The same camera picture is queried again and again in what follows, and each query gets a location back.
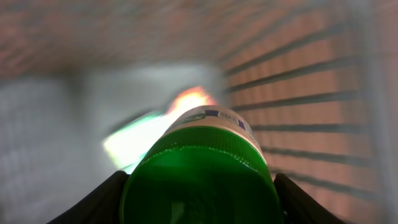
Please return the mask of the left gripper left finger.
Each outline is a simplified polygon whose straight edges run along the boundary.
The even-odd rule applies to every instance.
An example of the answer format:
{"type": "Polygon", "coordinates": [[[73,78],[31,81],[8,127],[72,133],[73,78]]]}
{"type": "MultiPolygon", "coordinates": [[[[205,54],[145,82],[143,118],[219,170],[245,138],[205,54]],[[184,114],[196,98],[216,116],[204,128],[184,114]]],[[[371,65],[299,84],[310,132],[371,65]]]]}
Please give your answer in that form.
{"type": "Polygon", "coordinates": [[[119,224],[119,204],[129,174],[117,171],[48,224],[119,224]]]}

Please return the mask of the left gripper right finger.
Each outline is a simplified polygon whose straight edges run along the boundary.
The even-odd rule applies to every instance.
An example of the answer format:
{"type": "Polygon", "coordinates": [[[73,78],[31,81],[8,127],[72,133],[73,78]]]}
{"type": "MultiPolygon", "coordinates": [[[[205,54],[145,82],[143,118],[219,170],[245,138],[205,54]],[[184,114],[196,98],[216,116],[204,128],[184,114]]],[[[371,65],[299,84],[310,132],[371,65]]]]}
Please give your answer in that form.
{"type": "Polygon", "coordinates": [[[274,186],[284,211],[284,224],[345,224],[285,174],[276,174],[274,186]]]}

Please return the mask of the teal tissue pack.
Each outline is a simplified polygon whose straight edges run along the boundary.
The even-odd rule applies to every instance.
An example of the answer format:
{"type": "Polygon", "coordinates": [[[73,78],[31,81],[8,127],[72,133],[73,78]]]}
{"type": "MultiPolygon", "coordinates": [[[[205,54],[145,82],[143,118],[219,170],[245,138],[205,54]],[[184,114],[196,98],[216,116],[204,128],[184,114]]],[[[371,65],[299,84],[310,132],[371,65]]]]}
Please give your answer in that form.
{"type": "Polygon", "coordinates": [[[174,115],[157,110],[136,116],[103,139],[104,151],[117,169],[131,174],[176,119],[174,115]]]}

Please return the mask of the green lid jar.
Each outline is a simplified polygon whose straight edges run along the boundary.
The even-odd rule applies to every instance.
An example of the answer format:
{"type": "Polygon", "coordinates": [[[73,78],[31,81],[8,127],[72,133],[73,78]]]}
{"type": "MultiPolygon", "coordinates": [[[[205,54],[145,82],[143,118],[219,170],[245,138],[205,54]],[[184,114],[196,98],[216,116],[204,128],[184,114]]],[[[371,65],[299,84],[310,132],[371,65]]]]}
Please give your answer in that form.
{"type": "Polygon", "coordinates": [[[247,122],[222,106],[181,115],[129,176],[121,223],[284,221],[267,162],[247,122]]]}

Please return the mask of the orange snack packet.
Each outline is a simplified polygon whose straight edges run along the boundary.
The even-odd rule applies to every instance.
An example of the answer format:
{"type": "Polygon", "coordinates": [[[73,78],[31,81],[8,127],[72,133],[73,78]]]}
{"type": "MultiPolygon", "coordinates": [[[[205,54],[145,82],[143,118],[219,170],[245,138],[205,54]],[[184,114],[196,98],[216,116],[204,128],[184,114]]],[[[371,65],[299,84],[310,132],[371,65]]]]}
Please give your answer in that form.
{"type": "Polygon", "coordinates": [[[172,100],[165,114],[180,116],[192,108],[206,105],[217,105],[217,101],[201,86],[195,86],[180,92],[172,100]]]}

